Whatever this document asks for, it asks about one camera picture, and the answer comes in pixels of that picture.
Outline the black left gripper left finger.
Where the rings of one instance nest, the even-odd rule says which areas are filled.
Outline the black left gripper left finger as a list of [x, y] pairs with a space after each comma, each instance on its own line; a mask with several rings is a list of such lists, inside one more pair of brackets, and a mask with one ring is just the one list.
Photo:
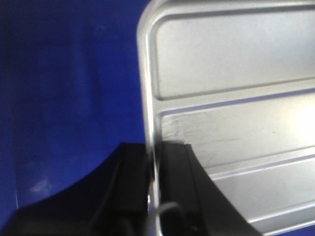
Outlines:
[[139, 236], [148, 212], [143, 144], [121, 143], [67, 189], [16, 210], [3, 236]]

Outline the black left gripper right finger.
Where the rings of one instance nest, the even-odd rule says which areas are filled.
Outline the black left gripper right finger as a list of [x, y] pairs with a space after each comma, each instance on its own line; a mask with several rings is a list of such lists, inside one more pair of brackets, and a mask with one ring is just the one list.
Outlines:
[[191, 145], [164, 142], [159, 180], [162, 203], [176, 207], [161, 215], [165, 236], [259, 236], [210, 179]]

